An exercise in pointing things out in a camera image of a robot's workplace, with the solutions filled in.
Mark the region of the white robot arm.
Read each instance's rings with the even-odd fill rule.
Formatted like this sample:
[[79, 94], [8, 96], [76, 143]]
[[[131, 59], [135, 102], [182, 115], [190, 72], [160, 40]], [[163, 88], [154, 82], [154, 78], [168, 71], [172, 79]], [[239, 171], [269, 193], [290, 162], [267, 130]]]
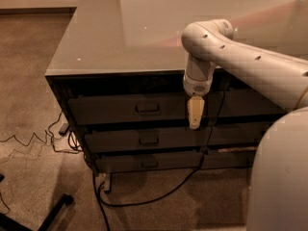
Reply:
[[194, 22], [182, 33], [190, 127], [200, 126], [218, 66], [284, 109], [256, 151], [246, 231], [308, 231], [308, 63], [236, 42], [233, 34], [226, 19]]

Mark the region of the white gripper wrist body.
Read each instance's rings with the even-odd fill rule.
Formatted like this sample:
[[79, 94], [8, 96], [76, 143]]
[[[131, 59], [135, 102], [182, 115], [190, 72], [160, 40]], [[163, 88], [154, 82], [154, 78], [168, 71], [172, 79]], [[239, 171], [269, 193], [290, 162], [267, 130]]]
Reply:
[[213, 75], [216, 65], [201, 60], [190, 54], [187, 58], [187, 66], [183, 77], [183, 86], [189, 96], [205, 96], [213, 83]]

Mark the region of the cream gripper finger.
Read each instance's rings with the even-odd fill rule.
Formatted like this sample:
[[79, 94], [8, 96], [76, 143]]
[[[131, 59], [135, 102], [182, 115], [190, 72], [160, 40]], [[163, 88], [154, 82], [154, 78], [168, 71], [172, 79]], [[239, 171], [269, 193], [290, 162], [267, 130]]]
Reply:
[[189, 123], [193, 130], [200, 126], [204, 104], [205, 101], [201, 96], [193, 96], [188, 101]]

